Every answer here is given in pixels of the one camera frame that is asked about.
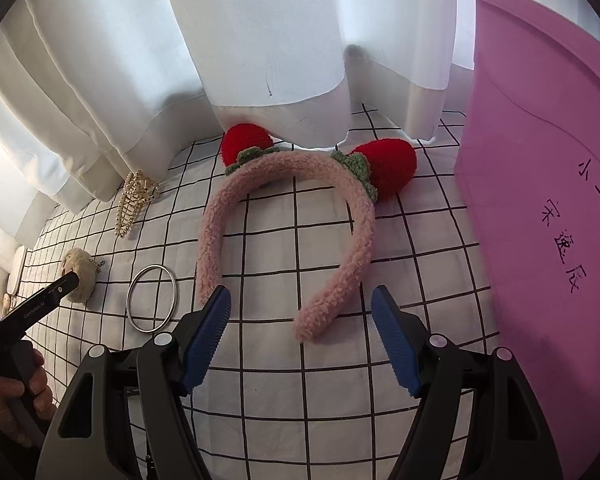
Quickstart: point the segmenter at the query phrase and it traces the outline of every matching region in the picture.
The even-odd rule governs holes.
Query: headband
[[[310,340],[327,327],[358,288],[371,261],[374,202],[393,196],[407,184],[416,169],[415,151],[401,139],[374,140],[349,155],[278,151],[267,131],[254,124],[229,129],[220,150],[228,177],[206,206],[200,226],[196,273],[199,304],[205,304],[221,284],[220,253],[226,222],[249,192],[274,180],[301,176],[330,184],[349,204],[353,233],[344,260],[294,320],[296,338]]]

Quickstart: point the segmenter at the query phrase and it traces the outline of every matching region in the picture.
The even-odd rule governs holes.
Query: round joint pin
[[[498,348],[496,350],[496,355],[503,361],[511,361],[511,359],[513,358],[511,350],[507,348]]]
[[[446,346],[446,337],[440,334],[434,334],[429,338],[429,343],[436,348],[444,348]]]
[[[104,354],[104,346],[102,345],[94,345],[91,348],[89,348],[89,357],[97,359],[102,354]]]
[[[168,345],[172,339],[173,337],[169,332],[161,332],[154,337],[154,343],[156,343],[158,346],[165,346]]]

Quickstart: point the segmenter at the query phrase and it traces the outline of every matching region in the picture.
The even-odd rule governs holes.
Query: blue gripper pad
[[[398,322],[397,316],[402,312],[388,292],[383,292],[380,286],[374,289],[371,296],[371,314],[398,384],[407,388],[411,397],[418,396],[422,390],[422,382],[418,375],[416,352]]]
[[[211,299],[214,301],[211,306],[205,305],[205,309],[209,307],[209,311],[187,348],[184,359],[185,373],[180,383],[189,393],[205,379],[231,314],[231,294],[226,288],[222,288],[220,294]]]

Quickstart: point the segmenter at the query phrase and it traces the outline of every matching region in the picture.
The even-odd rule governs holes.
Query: red plush ball
[[[372,140],[353,152],[362,153],[369,161],[371,184],[378,190],[378,200],[400,191],[416,172],[416,150],[406,140]]]
[[[220,144],[220,152],[222,161],[226,167],[234,164],[238,159],[238,153],[242,150],[257,146],[261,150],[266,150],[273,146],[273,140],[269,137],[267,131],[255,124],[236,124],[229,128],[229,131],[224,134],[222,143]]]

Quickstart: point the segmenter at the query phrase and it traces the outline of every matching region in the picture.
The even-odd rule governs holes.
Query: furry pom-pom
[[[378,190],[378,200],[400,191],[416,172],[416,151],[406,140],[372,140],[351,153],[354,152],[366,156],[371,167],[371,184]]]
[[[229,167],[234,164],[238,160],[238,153],[252,146],[266,150],[273,146],[273,140],[263,127],[256,124],[236,124],[229,128],[220,144],[224,165]]]
[[[87,251],[74,247],[62,259],[62,275],[71,271],[78,275],[80,283],[66,298],[72,303],[86,303],[96,286],[98,266]]]

